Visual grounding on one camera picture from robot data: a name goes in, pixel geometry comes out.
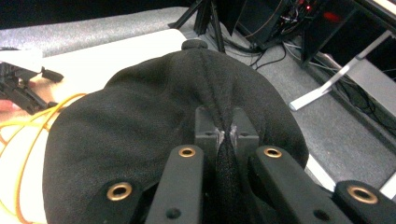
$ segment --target black cloth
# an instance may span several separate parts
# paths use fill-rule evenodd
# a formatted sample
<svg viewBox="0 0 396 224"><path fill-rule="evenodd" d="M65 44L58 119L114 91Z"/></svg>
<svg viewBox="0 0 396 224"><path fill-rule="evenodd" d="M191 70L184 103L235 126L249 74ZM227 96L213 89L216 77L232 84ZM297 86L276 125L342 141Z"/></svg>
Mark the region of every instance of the black cloth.
<svg viewBox="0 0 396 224"><path fill-rule="evenodd" d="M262 75L225 54L184 49L119 71L102 90L71 104L56 119L43 173L48 223L78 223L108 181L128 178L144 189L157 184L170 150L193 144L200 105L225 132L233 108L243 108L261 145L285 148L305 166L308 151L297 122ZM246 221L235 163L226 136L211 188L221 223Z"/></svg>

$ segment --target black tripod leg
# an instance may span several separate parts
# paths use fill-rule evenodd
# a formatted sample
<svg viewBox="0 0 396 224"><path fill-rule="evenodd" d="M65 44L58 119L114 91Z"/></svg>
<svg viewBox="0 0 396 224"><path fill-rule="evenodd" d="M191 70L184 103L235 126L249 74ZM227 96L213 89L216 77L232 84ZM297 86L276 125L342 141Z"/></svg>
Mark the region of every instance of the black tripod leg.
<svg viewBox="0 0 396 224"><path fill-rule="evenodd" d="M172 29L180 29L180 27L186 23L186 21L198 10L198 8L203 3L203 0L196 0L189 9L174 23L168 24L168 26Z"/></svg>
<svg viewBox="0 0 396 224"><path fill-rule="evenodd" d="M225 53L225 48L224 48L224 42L221 34L221 29L220 29L220 22L219 22L219 16L218 16L218 6L216 4L216 0L212 0L212 25L213 28L215 29L215 36L216 36L216 44L218 45L218 51Z"/></svg>
<svg viewBox="0 0 396 224"><path fill-rule="evenodd" d="M202 7L198 9L197 18L195 19L194 32L198 35L206 33L207 25L210 22L211 4L210 0L204 0Z"/></svg>

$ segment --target brass grommet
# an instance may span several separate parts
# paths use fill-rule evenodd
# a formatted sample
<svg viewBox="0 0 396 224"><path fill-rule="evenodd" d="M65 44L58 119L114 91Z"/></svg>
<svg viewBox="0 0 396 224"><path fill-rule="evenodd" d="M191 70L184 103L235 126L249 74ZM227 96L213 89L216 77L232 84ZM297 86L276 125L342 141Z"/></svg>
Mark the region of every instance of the brass grommet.
<svg viewBox="0 0 396 224"><path fill-rule="evenodd" d="M195 155L195 150L190 147L183 147L178 151L178 155L181 157L193 157Z"/></svg>
<svg viewBox="0 0 396 224"><path fill-rule="evenodd" d="M120 182L108 188L107 198L110 201L120 201L132 193L132 186L127 182Z"/></svg>
<svg viewBox="0 0 396 224"><path fill-rule="evenodd" d="M271 157L271 158L280 158L282 156L281 151L271 148L271 147L266 148L264 150L264 154L265 154L265 156Z"/></svg>
<svg viewBox="0 0 396 224"><path fill-rule="evenodd" d="M349 186L346 190L350 196L352 196L352 198L358 200L361 203L378 203L378 198L368 189L358 186Z"/></svg>

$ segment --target red light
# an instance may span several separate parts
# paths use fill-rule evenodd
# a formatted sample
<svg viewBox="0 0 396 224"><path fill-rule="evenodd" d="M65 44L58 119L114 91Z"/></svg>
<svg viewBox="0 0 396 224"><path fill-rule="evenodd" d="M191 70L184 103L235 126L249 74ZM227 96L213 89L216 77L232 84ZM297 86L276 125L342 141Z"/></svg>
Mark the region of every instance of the red light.
<svg viewBox="0 0 396 224"><path fill-rule="evenodd" d="M323 17L324 19L334 23L339 23L342 21L342 18L333 12L324 12Z"/></svg>

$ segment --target white table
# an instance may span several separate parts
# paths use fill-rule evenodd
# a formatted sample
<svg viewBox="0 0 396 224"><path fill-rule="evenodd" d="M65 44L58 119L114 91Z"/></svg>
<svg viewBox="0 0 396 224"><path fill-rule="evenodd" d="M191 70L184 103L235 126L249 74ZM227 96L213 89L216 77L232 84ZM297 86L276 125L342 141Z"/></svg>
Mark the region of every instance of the white table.
<svg viewBox="0 0 396 224"><path fill-rule="evenodd" d="M55 84L36 77L34 91L46 101L54 102L61 102L75 93L99 91L122 68L178 51L185 40L180 31L166 30L46 58L44 66L64 75L64 80ZM24 112L0 114L1 121L24 117L27 117ZM36 128L25 128L0 159L0 200L12 212L15 210L13 194L16 175L35 133ZM41 183L47 136L47 132L43 132L35 144L21 183L24 218L42 223L46 222ZM0 210L0 223L20 222Z"/></svg>

